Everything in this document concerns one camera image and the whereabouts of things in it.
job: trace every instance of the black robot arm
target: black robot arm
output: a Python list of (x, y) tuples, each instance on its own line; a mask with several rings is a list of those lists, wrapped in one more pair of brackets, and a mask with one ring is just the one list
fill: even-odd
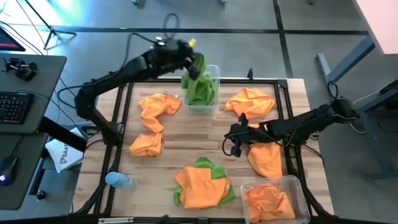
[(242, 143), (267, 143), (287, 139), (286, 146), (301, 146), (312, 133), (323, 131), (333, 123), (347, 123), (356, 118), (358, 115), (350, 100), (340, 98), (290, 119), (273, 119), (259, 123), (259, 128), (248, 126), (248, 120), (243, 113), (239, 117), (241, 123), (232, 124), (225, 138), (234, 143), (230, 155), (240, 157)]
[(193, 66), (194, 60), (195, 54), (188, 42), (157, 39), (150, 50), (128, 61), (119, 71), (84, 83), (75, 97), (77, 115), (92, 121), (99, 127), (105, 144), (115, 145), (121, 140), (117, 125), (106, 120), (95, 108), (96, 97), (121, 85), (139, 80), (156, 79), (184, 67), (189, 71), (190, 77), (196, 80), (199, 71)]

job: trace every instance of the white paper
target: white paper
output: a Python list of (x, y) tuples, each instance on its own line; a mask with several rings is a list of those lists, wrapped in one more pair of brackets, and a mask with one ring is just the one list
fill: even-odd
[[(78, 128), (73, 128), (70, 132), (83, 137)], [(82, 152), (56, 139), (48, 142), (45, 147), (49, 151), (58, 173), (83, 162)]]

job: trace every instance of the plastic bottle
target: plastic bottle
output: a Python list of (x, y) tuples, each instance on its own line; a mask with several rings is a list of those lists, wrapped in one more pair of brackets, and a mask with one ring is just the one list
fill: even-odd
[(136, 188), (136, 183), (132, 177), (118, 172), (110, 172), (105, 177), (105, 182), (112, 185), (114, 188), (123, 188), (133, 190)]

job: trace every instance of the green towel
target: green towel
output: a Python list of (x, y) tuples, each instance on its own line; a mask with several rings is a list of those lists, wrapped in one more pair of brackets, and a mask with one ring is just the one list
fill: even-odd
[[(193, 165), (195, 167), (202, 167), (202, 168), (210, 168), (211, 169), (211, 179), (220, 179), (226, 177), (224, 167), (221, 165), (214, 165), (207, 157), (201, 157), (199, 158), (196, 163)], [(177, 206), (181, 203), (180, 201), (180, 195), (182, 193), (182, 187), (178, 186), (177, 189), (174, 191), (174, 204)], [(229, 202), (230, 200), (235, 198), (235, 193), (234, 189), (231, 186), (229, 188), (228, 194), (223, 197), (220, 202), (218, 202), (219, 205), (222, 203)]]
[(192, 80), (188, 72), (181, 77), (181, 88), (187, 89), (184, 98), (188, 105), (215, 105), (217, 103), (217, 85), (211, 79), (209, 71), (206, 71), (205, 56), (196, 54), (193, 64), (200, 69), (200, 73), (196, 80)]

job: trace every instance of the gray floor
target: gray floor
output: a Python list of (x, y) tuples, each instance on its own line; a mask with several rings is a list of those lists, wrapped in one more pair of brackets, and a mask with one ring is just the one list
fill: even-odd
[[(10, 1), (0, 19), (28, 24), (20, 9)], [(276, 29), (272, 0), (228, 0), (225, 7), (216, 0), (147, 0), (144, 7), (136, 8), (130, 0), (37, 0), (33, 5), (53, 25), (88, 27), (161, 27), (166, 13), (175, 12), (183, 28), (237, 28)], [(308, 30), (365, 30), (365, 26), (349, 0), (316, 0), (309, 6), (307, 0), (279, 0), (285, 29)], [(40, 46), (34, 30), (17, 27), (29, 35), (29, 40)], [(155, 37), (162, 34), (146, 34)], [(178, 34), (184, 39), (195, 38), (197, 51), (206, 55), (208, 63), (220, 67), (224, 77), (243, 77), (249, 68), (256, 77), (284, 78), (285, 67), (276, 34)], [(62, 78), (65, 83), (79, 85), (90, 78), (98, 78), (118, 69), (124, 57), (127, 34), (79, 33), (69, 42), (58, 41), (49, 51), (52, 55), (68, 57)], [(310, 106), (315, 108), (330, 100), (323, 77), (315, 61), (315, 54), (323, 52), (330, 66), (335, 66), (361, 39), (360, 35), (287, 35), (287, 46), (295, 78), (303, 78)], [(50, 45), (56, 44), (52, 39)], [(148, 43), (134, 39), (130, 58), (148, 48)], [(351, 100), (367, 95), (397, 78), (398, 58), (385, 58), (372, 51), (338, 84), (340, 94)], [(65, 93), (64, 98), (73, 97)], [(62, 107), (68, 114), (73, 110)], [(57, 119), (58, 109), (50, 105), (47, 116)], [(82, 122), (73, 115), (75, 121)], [(70, 123), (61, 115), (59, 123)], [(325, 158), (325, 170), (335, 213), (343, 218), (398, 223), (398, 179), (366, 183), (363, 176), (379, 171), (368, 139), (351, 130), (348, 125), (334, 124), (321, 134), (319, 140)], [(396, 164), (398, 159), (392, 156)], [(48, 172), (42, 187), (49, 192), (46, 200), (36, 202), (27, 196), (16, 212), (0, 212), (0, 219), (60, 215), (70, 209), (70, 197), (77, 173)]]

